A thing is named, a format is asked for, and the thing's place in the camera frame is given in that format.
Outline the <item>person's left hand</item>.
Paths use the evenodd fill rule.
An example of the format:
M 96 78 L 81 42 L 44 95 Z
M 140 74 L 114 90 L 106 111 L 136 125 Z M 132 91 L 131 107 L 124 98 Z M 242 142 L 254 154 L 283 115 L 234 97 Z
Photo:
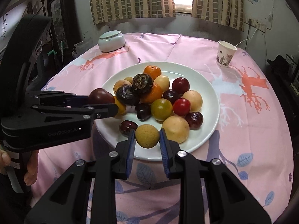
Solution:
M 8 153 L 0 149 L 1 173 L 6 174 L 5 167 L 11 163 L 11 158 Z M 30 159 L 27 163 L 27 173 L 24 176 L 24 182 L 27 186 L 34 184 L 38 177 L 38 154 L 39 150 L 31 152 Z

